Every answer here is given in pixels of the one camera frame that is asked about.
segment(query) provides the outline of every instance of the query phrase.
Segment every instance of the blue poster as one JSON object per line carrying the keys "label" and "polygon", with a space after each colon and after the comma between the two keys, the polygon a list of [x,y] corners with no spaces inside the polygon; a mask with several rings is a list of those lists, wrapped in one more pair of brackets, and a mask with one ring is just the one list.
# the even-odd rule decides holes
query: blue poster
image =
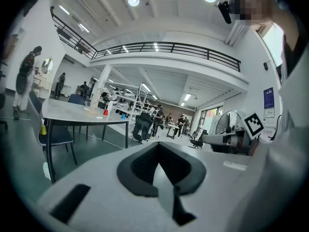
{"label": "blue poster", "polygon": [[264,109],[275,107],[274,89],[268,88],[264,90]]}

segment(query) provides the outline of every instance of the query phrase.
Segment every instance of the white pants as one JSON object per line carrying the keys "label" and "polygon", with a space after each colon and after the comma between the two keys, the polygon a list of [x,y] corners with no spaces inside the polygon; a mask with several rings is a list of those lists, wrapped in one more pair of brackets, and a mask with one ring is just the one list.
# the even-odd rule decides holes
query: white pants
{"label": "white pants", "polygon": [[27,77],[27,85],[26,85],[25,92],[22,95],[15,92],[13,106],[19,106],[19,109],[21,111],[25,111],[25,109],[27,108],[28,97],[29,97],[29,92],[31,91],[32,83],[33,83],[33,76],[30,74]]}

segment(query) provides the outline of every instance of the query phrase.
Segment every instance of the fluorescent light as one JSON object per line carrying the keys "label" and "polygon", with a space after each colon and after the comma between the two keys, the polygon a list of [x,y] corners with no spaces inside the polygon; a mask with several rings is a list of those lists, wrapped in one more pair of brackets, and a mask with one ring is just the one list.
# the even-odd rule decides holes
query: fluorescent light
{"label": "fluorescent light", "polygon": [[148,90],[148,92],[151,92],[150,89],[143,83],[143,86],[145,87],[145,89]]}
{"label": "fluorescent light", "polygon": [[187,94],[187,95],[185,96],[184,100],[187,101],[187,100],[190,98],[190,96],[191,96],[190,94]]}
{"label": "fluorescent light", "polygon": [[124,45],[122,47],[125,49],[126,52],[129,52]]}
{"label": "fluorescent light", "polygon": [[89,32],[88,29],[85,28],[82,24],[79,24],[79,25],[81,25],[81,27],[82,27],[83,29],[85,29],[85,30],[87,31],[87,33]]}
{"label": "fluorescent light", "polygon": [[62,9],[65,13],[67,13],[68,15],[70,14],[68,11],[66,11],[65,8],[63,8],[61,5],[59,5],[60,9]]}
{"label": "fluorescent light", "polygon": [[137,5],[140,3],[140,0],[127,0],[127,2],[128,2],[131,6],[135,7],[135,6],[137,6]]}
{"label": "fluorescent light", "polygon": [[156,51],[159,51],[158,45],[156,43],[154,43],[154,47]]}

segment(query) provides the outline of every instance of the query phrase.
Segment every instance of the yellow object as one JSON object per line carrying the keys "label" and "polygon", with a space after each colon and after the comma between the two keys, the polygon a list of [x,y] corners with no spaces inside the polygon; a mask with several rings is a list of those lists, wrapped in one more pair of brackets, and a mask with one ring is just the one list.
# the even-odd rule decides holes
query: yellow object
{"label": "yellow object", "polygon": [[46,126],[45,125],[42,125],[41,126],[41,134],[42,135],[46,135],[47,133],[46,133]]}

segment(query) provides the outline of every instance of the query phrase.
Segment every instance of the person wearing black backpack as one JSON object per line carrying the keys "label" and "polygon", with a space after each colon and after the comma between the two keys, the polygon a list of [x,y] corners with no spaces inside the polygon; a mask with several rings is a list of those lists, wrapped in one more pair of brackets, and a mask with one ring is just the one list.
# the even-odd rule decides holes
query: person wearing black backpack
{"label": "person wearing black backpack", "polygon": [[58,82],[56,84],[56,89],[55,89],[55,98],[59,98],[60,92],[63,89],[64,82],[66,81],[66,74],[65,72],[62,73],[62,75],[58,78]]}
{"label": "person wearing black backpack", "polygon": [[84,101],[87,99],[87,92],[88,92],[87,82],[84,81],[84,84],[81,85],[81,97],[83,98]]}
{"label": "person wearing black backpack", "polygon": [[37,46],[22,61],[16,78],[16,92],[13,103],[13,119],[19,119],[19,113],[24,112],[28,105],[34,75],[39,70],[39,61],[36,56],[41,54],[42,47]]}

